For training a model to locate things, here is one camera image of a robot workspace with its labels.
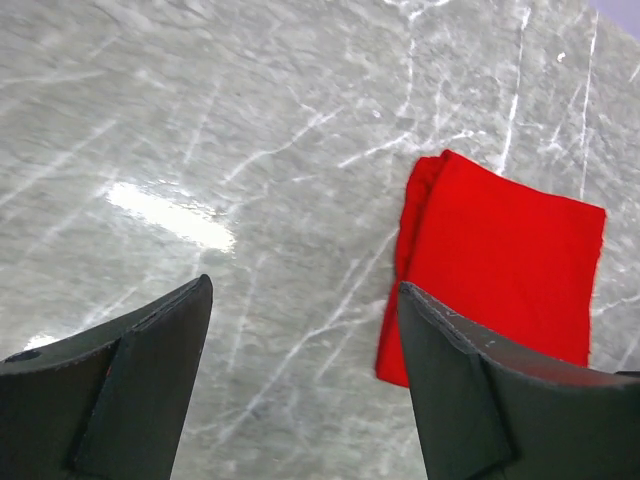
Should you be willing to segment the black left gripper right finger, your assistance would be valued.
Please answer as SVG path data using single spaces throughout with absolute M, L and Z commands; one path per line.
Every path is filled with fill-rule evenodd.
M 635 479 L 639 376 L 553 359 L 410 283 L 398 325 L 431 479 Z

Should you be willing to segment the red t shirt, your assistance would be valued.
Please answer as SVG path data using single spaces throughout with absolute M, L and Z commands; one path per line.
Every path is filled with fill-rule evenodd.
M 500 177 L 450 150 L 406 185 L 395 279 L 527 348 L 589 362 L 604 209 Z

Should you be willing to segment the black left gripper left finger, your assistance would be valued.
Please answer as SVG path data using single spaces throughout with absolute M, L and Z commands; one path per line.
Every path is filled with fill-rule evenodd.
M 209 327 L 201 275 L 1 362 L 4 479 L 168 479 Z

